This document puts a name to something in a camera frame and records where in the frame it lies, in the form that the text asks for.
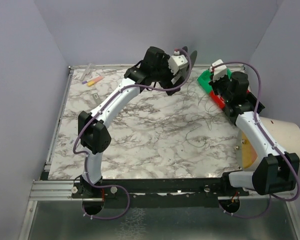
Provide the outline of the black cable spool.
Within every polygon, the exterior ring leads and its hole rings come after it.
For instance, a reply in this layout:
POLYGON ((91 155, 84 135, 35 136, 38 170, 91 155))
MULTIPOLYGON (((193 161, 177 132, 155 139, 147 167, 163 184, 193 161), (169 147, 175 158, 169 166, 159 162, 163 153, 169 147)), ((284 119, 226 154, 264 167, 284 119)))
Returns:
MULTIPOLYGON (((182 49, 183 49, 184 51, 188 52, 188 47, 187 47, 187 46, 182 47, 182 49)), ((191 60, 192 66, 193 66, 193 65, 195 64, 195 62, 196 62, 197 55, 198 55, 198 51, 197 51, 197 50, 194 50, 194 51, 189 55, 189 56, 190 56, 190 60, 191 60)), ((186 68, 183 68, 183 69, 182 69, 182 76, 183 76, 184 78, 187 77, 189 68, 190 68, 190 66, 187 65, 186 68)))

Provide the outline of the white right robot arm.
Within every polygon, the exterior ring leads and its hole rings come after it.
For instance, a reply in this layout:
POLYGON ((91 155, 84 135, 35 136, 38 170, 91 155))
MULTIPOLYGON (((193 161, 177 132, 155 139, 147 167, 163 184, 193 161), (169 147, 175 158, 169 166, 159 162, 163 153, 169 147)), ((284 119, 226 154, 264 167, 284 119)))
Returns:
POLYGON ((215 79, 212 74, 209 85, 224 101, 223 111, 239 128, 242 136, 241 170, 226 172, 222 176, 232 188, 254 190, 259 195, 274 195, 292 191, 296 187, 296 174, 300 158, 288 152, 271 136, 263 125, 259 113, 265 108, 248 90, 248 75, 235 71, 222 74, 215 79))

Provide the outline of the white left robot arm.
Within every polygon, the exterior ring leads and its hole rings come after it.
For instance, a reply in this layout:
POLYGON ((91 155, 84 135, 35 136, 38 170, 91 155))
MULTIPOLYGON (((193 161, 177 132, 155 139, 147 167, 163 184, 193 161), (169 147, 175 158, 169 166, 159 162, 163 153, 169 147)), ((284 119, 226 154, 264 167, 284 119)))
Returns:
POLYGON ((81 144, 86 155, 82 173, 86 182, 95 185, 102 179, 103 152, 112 140, 108 128, 118 113, 144 90, 165 92, 168 96, 179 92, 191 69, 187 46, 176 49, 173 55, 151 46, 142 60, 126 70, 118 87, 99 106, 79 114, 75 144, 81 144))

